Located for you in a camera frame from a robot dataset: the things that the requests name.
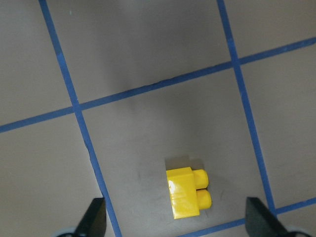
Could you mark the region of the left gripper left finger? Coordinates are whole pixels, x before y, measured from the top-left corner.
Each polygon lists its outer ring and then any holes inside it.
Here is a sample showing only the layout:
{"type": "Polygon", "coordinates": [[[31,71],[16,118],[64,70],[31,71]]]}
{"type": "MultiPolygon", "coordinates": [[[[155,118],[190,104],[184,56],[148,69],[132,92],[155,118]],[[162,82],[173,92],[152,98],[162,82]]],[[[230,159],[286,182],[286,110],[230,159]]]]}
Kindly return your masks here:
{"type": "Polygon", "coordinates": [[[94,198],[77,225],[75,237],[104,237],[106,232],[106,207],[103,197],[94,198]]]}

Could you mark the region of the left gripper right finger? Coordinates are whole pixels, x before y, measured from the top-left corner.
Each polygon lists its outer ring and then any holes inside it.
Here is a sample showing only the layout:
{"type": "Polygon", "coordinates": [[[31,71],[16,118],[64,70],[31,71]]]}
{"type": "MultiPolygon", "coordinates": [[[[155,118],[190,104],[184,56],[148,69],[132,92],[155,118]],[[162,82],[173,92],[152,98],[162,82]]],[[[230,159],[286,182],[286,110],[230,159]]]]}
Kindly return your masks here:
{"type": "Polygon", "coordinates": [[[247,197],[245,229],[250,237],[285,237],[288,230],[257,197],[247,197]]]}

